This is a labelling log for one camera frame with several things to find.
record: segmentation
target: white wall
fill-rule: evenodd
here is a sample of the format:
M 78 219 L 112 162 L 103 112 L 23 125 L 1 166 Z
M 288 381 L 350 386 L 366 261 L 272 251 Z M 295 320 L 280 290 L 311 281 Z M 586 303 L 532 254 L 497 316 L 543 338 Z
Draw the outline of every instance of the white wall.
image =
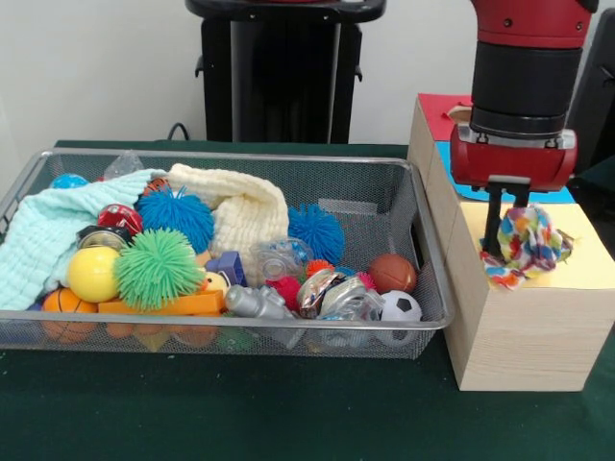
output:
M 470 91 L 468 0 L 389 0 L 362 29 L 351 142 L 407 143 L 419 91 Z M 0 0 L 0 193 L 57 139 L 160 139 L 175 121 L 204 138 L 200 54 L 182 0 Z

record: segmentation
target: green spiky ball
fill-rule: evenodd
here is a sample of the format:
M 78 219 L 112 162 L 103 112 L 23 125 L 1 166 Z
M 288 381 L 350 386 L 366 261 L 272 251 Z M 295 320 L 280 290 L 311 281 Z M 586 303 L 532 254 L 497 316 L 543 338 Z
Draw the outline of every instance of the green spiky ball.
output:
M 136 310 L 160 310 L 203 282 L 192 247 L 177 230 L 146 230 L 120 255 L 113 267 L 120 298 Z

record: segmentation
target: blue paper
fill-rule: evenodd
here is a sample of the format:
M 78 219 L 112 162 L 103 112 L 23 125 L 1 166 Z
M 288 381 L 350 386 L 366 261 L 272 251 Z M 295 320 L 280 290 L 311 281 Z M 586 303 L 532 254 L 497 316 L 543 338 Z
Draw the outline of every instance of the blue paper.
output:
M 455 188 L 457 194 L 461 197 L 470 200 L 477 200 L 480 202 L 488 202 L 489 194 L 487 194 L 484 190 L 479 190 L 477 192 L 472 190 L 472 186 L 457 184 L 453 179 L 453 175 L 451 174 L 451 143 L 448 141 L 439 141 L 435 143 L 438 151 L 440 153 L 440 158 L 442 158 L 442 163 L 444 164 L 444 169 L 446 170 L 446 174 L 449 177 L 449 181 Z M 503 203 L 512 203 L 515 201 L 513 195 L 504 193 L 502 194 L 502 202 Z M 564 187 L 558 192 L 531 192 L 529 194 L 529 201 L 533 203 L 540 204 L 574 204 L 575 199 L 570 194 L 570 191 L 567 187 Z

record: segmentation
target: green table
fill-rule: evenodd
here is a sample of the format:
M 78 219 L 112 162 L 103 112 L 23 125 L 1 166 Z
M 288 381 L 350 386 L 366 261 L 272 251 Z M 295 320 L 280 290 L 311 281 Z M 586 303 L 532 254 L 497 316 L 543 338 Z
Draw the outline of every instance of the green table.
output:
M 222 150 L 112 146 L 155 145 Z M 405 155 L 241 146 L 329 149 Z M 614 384 L 613 337 L 578 394 L 461 393 L 441 334 L 416 361 L 0 352 L 0 459 L 614 459 Z

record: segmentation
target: metal basket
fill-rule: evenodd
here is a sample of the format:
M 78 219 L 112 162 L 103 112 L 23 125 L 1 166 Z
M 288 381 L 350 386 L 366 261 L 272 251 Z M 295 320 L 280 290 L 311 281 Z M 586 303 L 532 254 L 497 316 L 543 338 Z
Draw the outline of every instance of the metal basket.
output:
M 346 235 L 344 266 L 366 270 L 384 253 L 405 256 L 419 268 L 413 294 L 423 322 L 271 321 L 238 318 L 153 317 L 0 311 L 0 349 L 92 352 L 234 353 L 329 357 L 411 358 L 453 319 L 453 297 L 418 170 L 392 158 L 323 158 L 135 151 L 146 168 L 168 171 L 176 162 L 235 170 L 267 179 L 289 206 L 318 203 L 335 214 Z M 121 154 L 113 150 L 54 149 L 34 157 L 0 203 L 4 237 L 19 202 L 63 173 L 90 181 Z M 95 324 L 86 340 L 63 344 L 44 326 Z M 155 336 L 113 339 L 106 323 L 161 325 Z M 201 326 L 199 338 L 169 333 L 176 325 Z

